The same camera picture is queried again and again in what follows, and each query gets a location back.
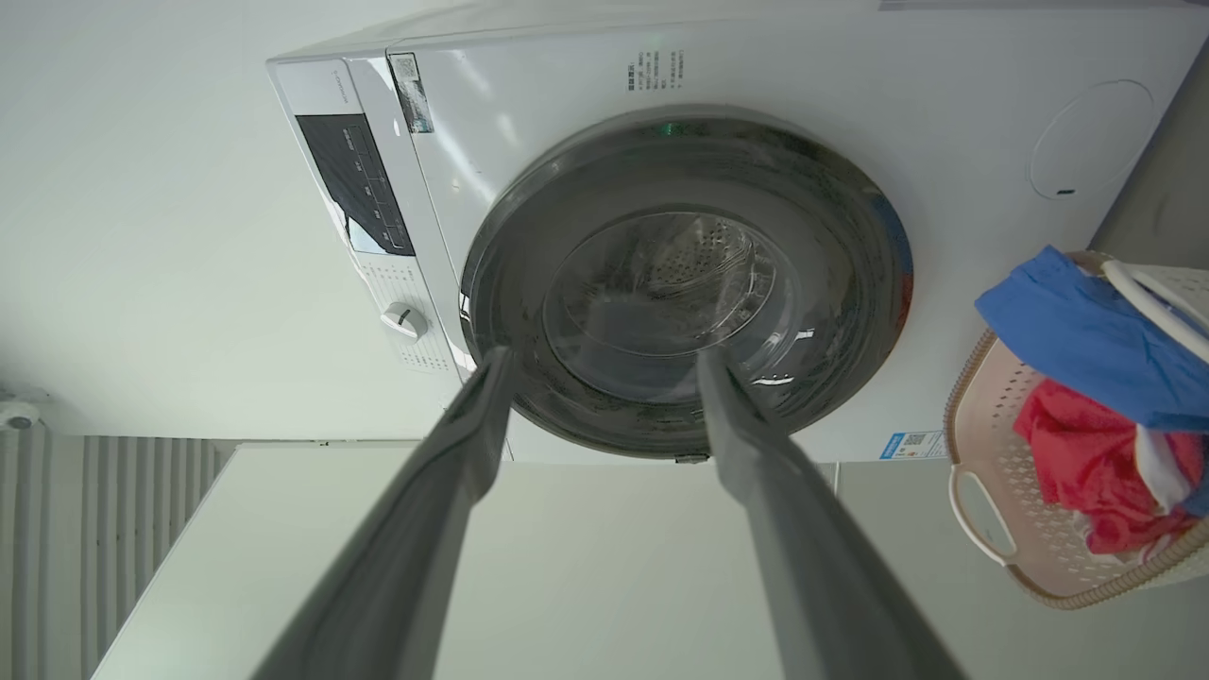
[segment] qr code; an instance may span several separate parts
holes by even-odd
[[[395,80],[416,80],[420,77],[415,54],[399,54],[394,58],[394,77]]]

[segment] control panel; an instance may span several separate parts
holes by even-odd
[[[364,114],[296,116],[331,200],[360,253],[415,255]]]

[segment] white cloth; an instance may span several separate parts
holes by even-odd
[[[1161,509],[1158,514],[1169,514],[1192,494],[1192,483],[1180,472],[1175,454],[1172,453],[1172,444],[1162,432],[1138,426],[1134,462],[1141,480],[1158,501]]]

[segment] red cloth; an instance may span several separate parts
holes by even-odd
[[[1136,427],[1078,392],[1052,380],[1037,385],[1024,402],[1014,430],[1032,448],[1046,502],[1080,511],[1091,520],[1091,552],[1136,551],[1197,523],[1179,508],[1155,517],[1158,503],[1134,462]],[[1204,467],[1201,437],[1167,437],[1180,471],[1197,485]]]

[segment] basket handle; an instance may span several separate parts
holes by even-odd
[[[1104,276],[1126,300],[1129,300],[1146,318],[1155,322],[1155,325],[1162,328],[1164,333],[1180,345],[1187,347],[1190,352],[1201,357],[1201,361],[1209,363],[1209,340],[1159,304],[1155,299],[1155,295],[1163,298],[1173,307],[1188,315],[1188,317],[1203,322],[1205,317],[1199,310],[1192,309],[1178,293],[1145,271],[1130,267],[1124,263],[1117,260],[1104,263]]]
[[[978,484],[978,490],[982,491],[983,497],[987,499],[987,503],[990,506],[990,509],[995,511],[995,519],[999,520],[999,525],[1003,528],[1003,531],[1007,534],[1007,540],[1011,541],[1012,543],[1011,553],[1003,554],[999,552],[999,549],[995,548],[995,546],[991,546],[987,541],[987,538],[984,538],[974,529],[973,523],[970,520],[970,515],[966,514],[966,508],[961,505],[961,496],[958,492],[958,483],[964,477],[968,477],[970,479],[973,479],[974,483]],[[1000,566],[1007,566],[1008,564],[1011,564],[1010,560],[1013,557],[1016,557],[1017,553],[1016,538],[1012,537],[1012,530],[1008,529],[1007,523],[1003,521],[1003,513],[999,512],[999,506],[995,505],[995,501],[990,497],[990,494],[987,491],[987,485],[983,484],[982,479],[979,479],[977,474],[974,474],[970,469],[964,468],[960,465],[953,466],[953,469],[949,472],[949,503],[953,505],[953,515],[958,518],[958,524],[961,525],[961,530],[966,532],[966,536],[968,536],[970,540],[973,541],[973,543],[978,546],[978,548],[982,549],[983,553],[987,554],[987,557],[995,560],[995,563],[999,564]]]

